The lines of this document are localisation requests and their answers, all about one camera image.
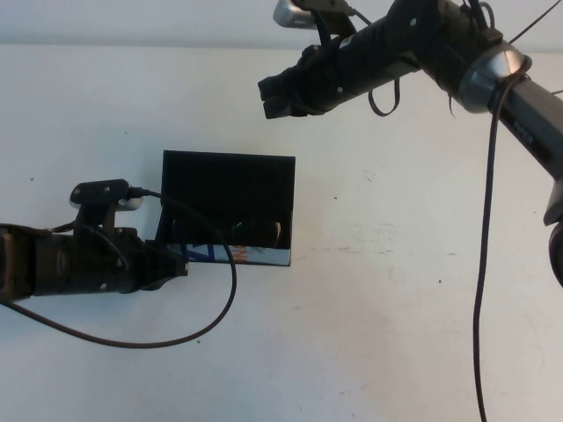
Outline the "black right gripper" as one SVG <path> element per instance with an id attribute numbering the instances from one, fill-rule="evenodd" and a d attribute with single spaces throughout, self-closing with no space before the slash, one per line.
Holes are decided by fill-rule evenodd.
<path id="1" fill-rule="evenodd" d="M 373 90 L 395 83 L 391 68 L 396 56 L 384 35 L 385 19 L 347 37 L 338 37 L 318 50 L 304 53 L 298 67 L 290 67 L 258 82 L 260 99 L 268 120 L 306 117 L 309 113 L 295 101 L 301 100 L 314 113 L 327 113 L 350 99 L 368 95 L 372 111 L 386 117 L 375 102 Z"/>

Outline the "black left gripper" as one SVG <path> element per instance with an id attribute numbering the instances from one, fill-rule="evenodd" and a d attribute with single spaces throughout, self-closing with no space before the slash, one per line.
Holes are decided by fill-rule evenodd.
<path id="1" fill-rule="evenodd" d="M 142 241 L 134 229 L 43 237 L 35 242 L 34 258 L 36 295 L 152 292 L 188 275 L 181 254 Z"/>

